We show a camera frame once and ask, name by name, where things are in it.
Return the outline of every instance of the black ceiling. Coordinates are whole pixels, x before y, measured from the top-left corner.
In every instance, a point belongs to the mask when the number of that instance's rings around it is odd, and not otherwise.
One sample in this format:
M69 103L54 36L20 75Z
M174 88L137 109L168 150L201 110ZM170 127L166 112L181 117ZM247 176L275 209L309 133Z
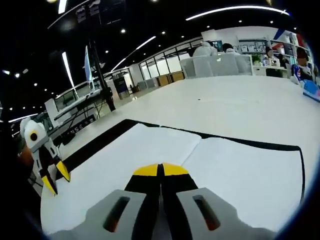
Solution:
M68 12L84 0L68 0ZM186 18L205 11L238 6L268 6L265 0L185 1L185 0L101 0L100 14L77 23L75 10L56 21L59 1L9 1L14 9L3 19L11 23L4 27L1 81L5 83L6 104L13 108L10 117L17 118L44 109L44 102L71 87L62 60L66 52L75 85L86 80L84 66L85 45L93 39L97 45L103 72L109 72L140 44L156 36L135 51L118 68L130 66L179 42L201 36L201 32L238 26L270 26L294 31L294 22L284 14L265 10L231 10L209 14L194 20Z

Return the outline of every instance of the black pole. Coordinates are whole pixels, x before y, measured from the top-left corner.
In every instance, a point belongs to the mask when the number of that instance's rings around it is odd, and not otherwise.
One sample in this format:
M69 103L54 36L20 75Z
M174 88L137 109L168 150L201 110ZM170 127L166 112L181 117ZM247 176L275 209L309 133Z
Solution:
M101 68L100 68L100 61L98 58L98 52L97 52L97 48L96 48L96 43L94 40L90 40L90 49L93 53L93 59L94 59L94 64L95 64L95 70L98 73L98 78L100 81L100 85L101 85L101 93L103 98L105 99L106 103L108 104L110 111L114 111L116 110L115 104L114 104L114 100L112 98L112 90L110 87L108 87L107 83L104 80L104 76L101 73Z

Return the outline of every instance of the ceiling light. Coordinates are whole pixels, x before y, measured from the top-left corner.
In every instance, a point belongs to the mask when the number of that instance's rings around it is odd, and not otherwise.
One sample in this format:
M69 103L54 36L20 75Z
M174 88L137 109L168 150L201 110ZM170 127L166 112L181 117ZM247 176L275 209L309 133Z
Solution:
M285 14L285 15L290 16L289 13L287 13L287 12L285 12L283 10L279 10L279 9L273 8L273 7L247 5L247 6L229 6L229 7L214 9L214 10L211 10L211 11L206 11L206 12L203 12L203 13L188 17L186 19L186 21L189 21L189 20L192 20L192 19L196 19L198 17L202 17L202 16L207 15L207 14L213 14L213 13L217 13L217 12L222 12L222 11L227 11L227 10L236 10L236 9L261 9L261 10L274 11L274 12L278 12L280 14Z
M67 0L60 0L59 1L59 8L58 8L58 14L62 14L65 12L67 6Z
M63 62L64 62L64 66L66 69L66 73L68 74L71 86L74 88L74 81L72 81L72 77L71 77L71 73L70 73L70 69L69 69L69 64L68 64L68 59L67 59L67 54L66 52L62 53L62 58L63 58Z
M7 71L7 70L2 70L2 72L3 72L4 74L8 74L8 75L10 75L10 72L9 72L9 71Z
M115 70L120 64L122 64L124 60L126 60L126 58L122 59L117 65L115 65L111 72L113 72L113 70Z
M142 48L144 45L146 45L148 42L152 41L153 39L155 39L156 36L150 37L147 41L145 41L144 43L142 43L140 46L138 46L135 50L138 50L140 48Z
M10 121L8 121L9 123L13 123L13 122L16 122L16 121L19 121L21 119L25 119L27 117L32 117L32 116L35 116L35 115L38 115L38 113L35 113L35 114L31 114L31 115L28 115L28 116L22 116L22 117L19 117L19 118L16 118L16 119L12 119Z

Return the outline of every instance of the white paper sheet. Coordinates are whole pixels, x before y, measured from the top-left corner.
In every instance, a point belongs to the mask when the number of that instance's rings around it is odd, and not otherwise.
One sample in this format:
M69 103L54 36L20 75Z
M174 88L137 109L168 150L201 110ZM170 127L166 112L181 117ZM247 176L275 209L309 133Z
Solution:
M299 151L267 150L222 138L201 140L183 164L255 228L278 231L297 209L302 193Z
M74 169L70 182L56 181L57 196L43 187L44 232L76 227L89 208L113 190L124 189L136 169L163 162L181 165L200 140L185 131L137 124Z

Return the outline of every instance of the black tape border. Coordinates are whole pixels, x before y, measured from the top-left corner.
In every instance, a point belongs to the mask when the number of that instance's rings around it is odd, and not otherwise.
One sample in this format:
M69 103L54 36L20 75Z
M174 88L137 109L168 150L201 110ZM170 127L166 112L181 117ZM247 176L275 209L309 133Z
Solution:
M162 128L169 128L169 129L176 129L192 134L199 135L202 139L207 138L222 138L227 139L230 141L234 141L236 143L245 144L248 146L252 146L255 148L260 149L269 149L269 150L278 150L278 151L299 151L300 157L301 157L301 170L302 170L302 188L301 188L301 201L305 194L305 163L304 163L304 157L302 154L302 150L299 146L292 146L292 145L283 145L283 144L275 144L275 143L267 143L267 142L260 142L260 141L251 141L251 140L244 140L244 139L238 139L238 138L232 138L232 137L224 137L224 136L218 136L218 135L212 135L202 132L196 132L196 131L189 131L184 130L180 128L174 128L174 127L168 127L168 126L159 126L157 124L142 122L142 121L136 121L131 119L125 119L112 128L108 129L101 135L97 136L95 139L90 141L88 144L80 148L78 151L73 153L71 156L69 156L66 160L63 161L64 165L68 169L69 173L80 166L82 163L84 163L87 159L89 159L91 156L93 156L95 153L100 151L102 148L104 148L106 145L110 144L114 140L116 140L119 136L124 134L126 131L134 127L136 124L143 124L147 127L162 127ZM62 175L59 171L57 171L56 179L62 178Z

